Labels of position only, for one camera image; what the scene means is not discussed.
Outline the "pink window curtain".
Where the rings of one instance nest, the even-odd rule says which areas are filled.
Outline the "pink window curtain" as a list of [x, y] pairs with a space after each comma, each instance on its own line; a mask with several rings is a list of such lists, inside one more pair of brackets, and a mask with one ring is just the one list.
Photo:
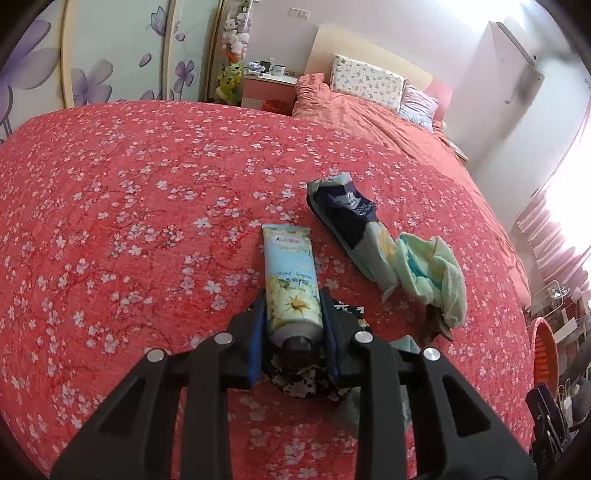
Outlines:
[[590, 141], [577, 141], [531, 197], [516, 226], [546, 282], [590, 296]]

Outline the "wall socket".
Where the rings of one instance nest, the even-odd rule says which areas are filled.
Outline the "wall socket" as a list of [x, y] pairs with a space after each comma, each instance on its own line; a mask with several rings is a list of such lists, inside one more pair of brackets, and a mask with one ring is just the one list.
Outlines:
[[310, 11], [300, 9], [300, 8], [290, 8], [290, 10], [288, 10], [288, 13], [287, 13], [287, 15], [290, 17], [304, 18], [304, 19], [310, 18], [310, 14], [311, 14]]

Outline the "pink striped pillow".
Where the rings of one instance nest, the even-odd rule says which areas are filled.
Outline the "pink striped pillow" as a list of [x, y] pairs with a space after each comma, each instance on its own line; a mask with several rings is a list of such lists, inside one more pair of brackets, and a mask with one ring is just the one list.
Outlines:
[[439, 106], [440, 102], [436, 98], [427, 95], [411, 83], [407, 83], [399, 115], [401, 118], [432, 132], [433, 121]]

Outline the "orange plastic laundry basket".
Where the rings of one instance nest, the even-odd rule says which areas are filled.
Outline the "orange plastic laundry basket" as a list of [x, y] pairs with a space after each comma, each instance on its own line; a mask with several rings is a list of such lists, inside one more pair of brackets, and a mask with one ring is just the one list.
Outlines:
[[558, 395], [559, 357], [550, 324], [538, 317], [528, 327], [533, 354], [534, 385], [546, 384], [554, 398]]

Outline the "bed with salmon duvet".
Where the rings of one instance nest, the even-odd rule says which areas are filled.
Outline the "bed with salmon duvet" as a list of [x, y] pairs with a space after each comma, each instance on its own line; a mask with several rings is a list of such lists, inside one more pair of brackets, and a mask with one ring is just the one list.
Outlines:
[[294, 86], [293, 116], [322, 124], [363, 140], [404, 153], [428, 164], [461, 185], [473, 198], [494, 232], [519, 304], [531, 306], [531, 290], [524, 263], [500, 220], [435, 122], [431, 131], [409, 122], [387, 108], [361, 98], [337, 93], [322, 73], [304, 74]]

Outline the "green yellow plush toy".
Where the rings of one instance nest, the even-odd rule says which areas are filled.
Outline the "green yellow plush toy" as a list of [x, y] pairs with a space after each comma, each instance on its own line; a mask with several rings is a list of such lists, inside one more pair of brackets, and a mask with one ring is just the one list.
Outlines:
[[236, 106], [240, 100], [239, 88], [242, 83], [242, 64], [231, 63], [224, 66], [217, 75], [217, 88], [214, 101]]

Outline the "mint green cloth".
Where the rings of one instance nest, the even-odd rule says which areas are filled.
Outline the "mint green cloth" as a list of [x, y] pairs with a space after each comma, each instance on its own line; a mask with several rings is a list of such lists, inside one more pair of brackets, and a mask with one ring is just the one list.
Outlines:
[[405, 291], [422, 304], [439, 308], [448, 328], [463, 326], [467, 288], [451, 247], [439, 236], [425, 240], [410, 233], [401, 233], [394, 245], [394, 269]]

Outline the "sliding wardrobe with flowers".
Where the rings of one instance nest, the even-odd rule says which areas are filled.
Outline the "sliding wardrobe with flowers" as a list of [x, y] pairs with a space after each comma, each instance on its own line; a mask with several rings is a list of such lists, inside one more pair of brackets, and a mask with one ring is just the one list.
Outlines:
[[1, 138], [52, 111], [201, 101], [217, 1], [4, 1]]

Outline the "floral hand cream tube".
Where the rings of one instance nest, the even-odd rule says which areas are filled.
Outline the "floral hand cream tube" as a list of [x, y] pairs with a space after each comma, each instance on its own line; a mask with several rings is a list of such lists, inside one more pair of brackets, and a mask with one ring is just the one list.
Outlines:
[[311, 230], [263, 225], [267, 332], [290, 369], [311, 363], [322, 339], [322, 306]]

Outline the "beige pink headboard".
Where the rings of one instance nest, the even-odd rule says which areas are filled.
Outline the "beige pink headboard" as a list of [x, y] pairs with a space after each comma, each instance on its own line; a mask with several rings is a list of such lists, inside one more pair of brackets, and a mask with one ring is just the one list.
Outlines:
[[341, 26], [318, 26], [304, 74], [324, 73], [325, 80], [329, 81], [335, 54], [360, 60], [407, 78], [415, 87], [439, 101], [435, 120], [444, 120], [453, 95], [451, 87], [405, 58]]

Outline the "red floral tablecloth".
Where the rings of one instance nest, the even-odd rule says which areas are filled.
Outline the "red floral tablecloth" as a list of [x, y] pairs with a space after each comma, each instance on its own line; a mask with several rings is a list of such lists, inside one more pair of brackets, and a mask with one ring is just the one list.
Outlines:
[[441, 134], [389, 146], [243, 108], [124, 102], [31, 119], [1, 146], [1, 414], [48, 472], [150, 349], [185, 351], [263, 287], [266, 224], [311, 229], [318, 282], [377, 335], [417, 336], [422, 307], [384, 299], [308, 209], [311, 180], [348, 172], [392, 235], [441, 237], [468, 293], [437, 345], [522, 445], [532, 355], [525, 276]]

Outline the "dark floral cloth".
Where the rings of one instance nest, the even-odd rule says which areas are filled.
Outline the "dark floral cloth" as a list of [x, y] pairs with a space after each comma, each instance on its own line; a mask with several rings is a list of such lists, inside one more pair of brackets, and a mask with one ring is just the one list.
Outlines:
[[351, 388], [339, 389], [335, 385], [322, 352], [315, 363], [291, 373], [280, 364], [279, 355], [273, 354], [270, 360], [263, 362], [263, 374], [281, 392], [294, 398], [339, 401], [351, 391]]

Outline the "dark blue snack bag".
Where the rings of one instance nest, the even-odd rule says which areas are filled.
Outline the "dark blue snack bag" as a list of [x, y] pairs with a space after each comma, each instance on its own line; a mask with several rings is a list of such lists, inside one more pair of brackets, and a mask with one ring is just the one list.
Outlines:
[[349, 173], [312, 180], [307, 188], [311, 211], [387, 301], [400, 285], [400, 277], [394, 269], [396, 243], [379, 220], [377, 205], [356, 189]]

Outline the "floral white pillow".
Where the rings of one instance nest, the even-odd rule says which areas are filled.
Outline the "floral white pillow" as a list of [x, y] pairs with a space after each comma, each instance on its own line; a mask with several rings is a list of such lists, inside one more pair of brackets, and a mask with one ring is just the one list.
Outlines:
[[332, 91], [367, 100], [395, 113], [400, 111], [406, 79], [384, 68], [335, 54]]

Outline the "left pink nightstand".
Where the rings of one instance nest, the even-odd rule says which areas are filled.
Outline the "left pink nightstand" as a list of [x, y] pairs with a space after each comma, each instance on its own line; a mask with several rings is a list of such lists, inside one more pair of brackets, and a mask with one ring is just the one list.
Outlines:
[[287, 75], [246, 75], [240, 106], [290, 115], [297, 99], [296, 83], [297, 78]]

